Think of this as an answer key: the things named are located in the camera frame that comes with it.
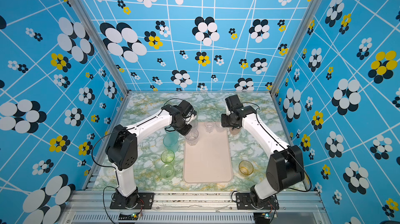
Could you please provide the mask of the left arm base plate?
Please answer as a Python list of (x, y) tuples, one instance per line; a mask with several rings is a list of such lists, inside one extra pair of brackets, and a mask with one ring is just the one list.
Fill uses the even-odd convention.
[(152, 209), (155, 193), (139, 192), (125, 198), (118, 191), (111, 197), (110, 209)]

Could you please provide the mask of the clear ribbed glass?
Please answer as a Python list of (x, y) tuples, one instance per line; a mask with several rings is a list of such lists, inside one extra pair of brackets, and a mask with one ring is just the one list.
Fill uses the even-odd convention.
[(207, 133), (212, 133), (214, 130), (214, 122), (205, 122), (204, 123), (204, 127)]

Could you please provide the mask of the clear smooth glass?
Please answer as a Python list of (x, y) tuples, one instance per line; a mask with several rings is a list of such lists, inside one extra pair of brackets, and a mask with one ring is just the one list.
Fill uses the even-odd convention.
[(197, 129), (191, 131), (185, 136), (186, 142), (190, 146), (195, 146), (199, 141), (199, 132)]

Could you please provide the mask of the clear faceted glass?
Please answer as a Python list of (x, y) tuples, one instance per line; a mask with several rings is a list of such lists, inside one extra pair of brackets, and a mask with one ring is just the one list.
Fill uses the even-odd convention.
[(217, 132), (224, 132), (225, 128), (222, 126), (221, 122), (215, 122)]

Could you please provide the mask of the light green textured cup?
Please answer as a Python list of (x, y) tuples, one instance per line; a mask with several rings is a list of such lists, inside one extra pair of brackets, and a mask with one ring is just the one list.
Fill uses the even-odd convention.
[(193, 107), (194, 119), (190, 122), (192, 127), (195, 129), (198, 127), (198, 114), (199, 110), (196, 106)]

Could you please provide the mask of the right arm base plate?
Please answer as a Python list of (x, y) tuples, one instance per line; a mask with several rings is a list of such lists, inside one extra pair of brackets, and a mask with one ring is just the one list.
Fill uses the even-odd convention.
[(278, 210), (280, 208), (275, 195), (261, 200), (254, 192), (236, 193), (235, 202), (238, 210)]

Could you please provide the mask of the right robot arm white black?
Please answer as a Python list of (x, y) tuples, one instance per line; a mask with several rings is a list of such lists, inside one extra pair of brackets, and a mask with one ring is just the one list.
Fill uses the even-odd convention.
[(221, 125), (248, 131), (268, 157), (266, 178), (250, 190), (251, 204), (263, 208), (273, 201), (274, 195), (305, 179), (302, 151), (281, 140), (261, 120), (257, 110), (243, 105), (237, 95), (225, 98), (225, 103), (227, 112), (221, 115)]

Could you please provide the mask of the pale green textured cup front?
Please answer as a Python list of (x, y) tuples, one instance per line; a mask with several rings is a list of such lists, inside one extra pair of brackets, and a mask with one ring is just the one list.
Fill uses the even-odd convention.
[(171, 180), (175, 176), (175, 168), (171, 164), (164, 164), (161, 166), (160, 176), (166, 180)]

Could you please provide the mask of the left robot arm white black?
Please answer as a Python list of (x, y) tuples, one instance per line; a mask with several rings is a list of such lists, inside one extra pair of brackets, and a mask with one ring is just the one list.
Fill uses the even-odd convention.
[(105, 149), (112, 168), (115, 169), (118, 187), (111, 209), (150, 209), (152, 204), (139, 195), (134, 180), (133, 164), (138, 156), (138, 143), (150, 134), (164, 127), (172, 127), (182, 136), (192, 129), (190, 122), (197, 117), (197, 111), (186, 100), (178, 105), (164, 105), (154, 115), (129, 126), (117, 125), (110, 133)]

